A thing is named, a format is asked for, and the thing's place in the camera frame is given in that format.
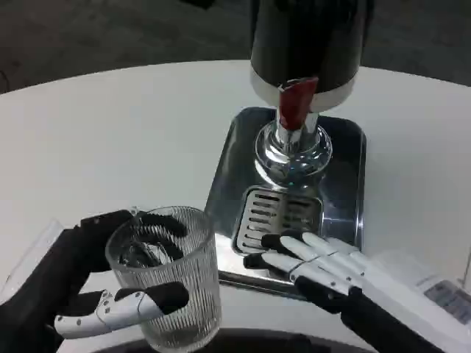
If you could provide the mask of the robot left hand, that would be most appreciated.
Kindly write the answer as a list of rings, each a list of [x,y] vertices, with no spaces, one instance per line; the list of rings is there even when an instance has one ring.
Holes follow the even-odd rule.
[[[131,218],[129,210],[117,210],[72,228],[54,222],[45,229],[2,288],[2,352],[56,352],[65,340],[146,323],[188,304],[180,281],[82,292],[92,273],[110,270],[105,245]]]

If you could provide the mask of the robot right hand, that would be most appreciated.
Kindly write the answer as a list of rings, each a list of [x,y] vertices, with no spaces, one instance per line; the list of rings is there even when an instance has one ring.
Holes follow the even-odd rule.
[[[336,238],[287,230],[261,238],[244,267],[285,274],[310,303],[377,352],[469,352],[470,292],[407,252],[367,257]]]

